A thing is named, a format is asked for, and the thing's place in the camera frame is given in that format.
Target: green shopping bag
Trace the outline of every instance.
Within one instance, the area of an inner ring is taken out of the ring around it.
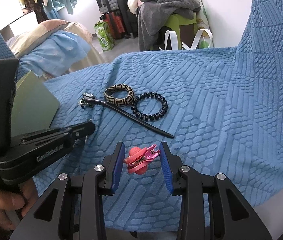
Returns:
[[[111,35],[108,23],[99,21],[95,24],[96,35],[103,51],[111,50],[114,47],[114,39]]]

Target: red hair clip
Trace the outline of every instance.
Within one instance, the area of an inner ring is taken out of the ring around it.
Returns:
[[[124,159],[126,163],[128,173],[144,174],[147,171],[147,165],[151,163],[160,154],[160,150],[154,151],[156,144],[140,149],[139,147],[133,147],[129,150],[129,157]]]

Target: human hand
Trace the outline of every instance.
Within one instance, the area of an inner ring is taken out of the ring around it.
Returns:
[[[8,219],[5,211],[14,211],[22,209],[22,217],[26,215],[29,209],[38,199],[38,193],[33,179],[29,179],[21,188],[21,195],[0,189],[0,227],[5,230],[14,230],[15,226]]]

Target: white bag strap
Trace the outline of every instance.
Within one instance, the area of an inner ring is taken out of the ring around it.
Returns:
[[[191,45],[191,47],[188,47],[185,43],[182,43],[183,49],[196,49],[197,46],[198,46],[200,37],[203,35],[203,32],[207,32],[207,34],[208,34],[208,36],[209,36],[209,38],[210,38],[210,42],[209,42],[209,45],[208,45],[208,48],[210,48],[211,43],[212,43],[212,33],[211,33],[211,31],[208,30],[208,29],[200,29],[200,30],[198,30],[198,32],[196,33],[195,38],[194,38],[194,41],[193,41],[193,44]]]
[[[164,40],[165,50],[167,50],[168,37],[170,37],[171,50],[178,50],[178,38],[175,31],[166,31]]]

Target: gray blanket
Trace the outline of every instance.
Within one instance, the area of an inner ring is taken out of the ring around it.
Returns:
[[[194,12],[200,9],[198,0],[151,0],[143,3],[138,14],[139,50],[150,50],[158,38],[160,28],[172,13],[192,20]]]

